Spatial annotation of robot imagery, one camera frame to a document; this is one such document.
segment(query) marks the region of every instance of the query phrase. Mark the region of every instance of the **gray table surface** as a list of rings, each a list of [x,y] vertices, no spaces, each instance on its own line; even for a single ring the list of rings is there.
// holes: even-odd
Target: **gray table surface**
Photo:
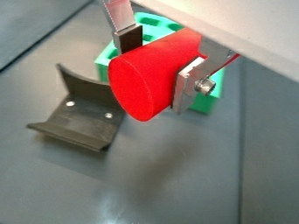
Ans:
[[[0,71],[90,0],[0,0]]]
[[[0,75],[0,223],[236,223],[239,63],[209,115],[126,116],[108,152],[25,128],[66,94],[54,63],[96,79],[109,40],[92,4]]]

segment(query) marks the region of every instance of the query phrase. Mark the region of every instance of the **green plastic block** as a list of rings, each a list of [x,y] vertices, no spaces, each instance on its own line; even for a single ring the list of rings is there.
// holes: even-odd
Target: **green plastic block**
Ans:
[[[162,38],[164,36],[172,34],[178,31],[182,26],[174,23],[166,17],[160,17],[149,13],[137,12],[134,14],[134,21],[142,25],[144,36],[142,41],[144,45],[150,43],[152,41]],[[117,49],[114,47],[113,41],[110,41],[106,45],[106,48],[101,52],[101,54],[96,58],[96,67],[98,79],[108,83],[108,62],[117,56]],[[217,85],[212,94],[209,96],[204,96],[197,94],[193,104],[191,105],[191,109],[200,111],[201,113],[208,114],[211,112],[212,106],[220,98],[220,90],[221,90],[221,80],[223,80],[223,69],[219,70],[212,76],[211,79],[216,81]]]

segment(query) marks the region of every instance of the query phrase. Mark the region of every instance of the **gray floor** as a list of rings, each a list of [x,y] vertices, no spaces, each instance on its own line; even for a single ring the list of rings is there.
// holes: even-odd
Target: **gray floor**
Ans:
[[[299,223],[299,84],[244,65],[243,223]]]
[[[89,0],[0,0],[0,71]]]
[[[233,224],[239,217],[239,63],[211,115],[125,117],[106,153],[25,128],[66,91],[54,63],[96,78],[110,40],[92,4],[0,75],[0,222]]]

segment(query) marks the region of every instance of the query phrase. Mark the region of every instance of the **red object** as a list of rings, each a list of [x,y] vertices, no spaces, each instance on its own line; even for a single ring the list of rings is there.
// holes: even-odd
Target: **red object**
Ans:
[[[172,103],[178,69],[199,55],[201,35],[184,28],[113,58],[109,85],[125,112],[148,121]]]

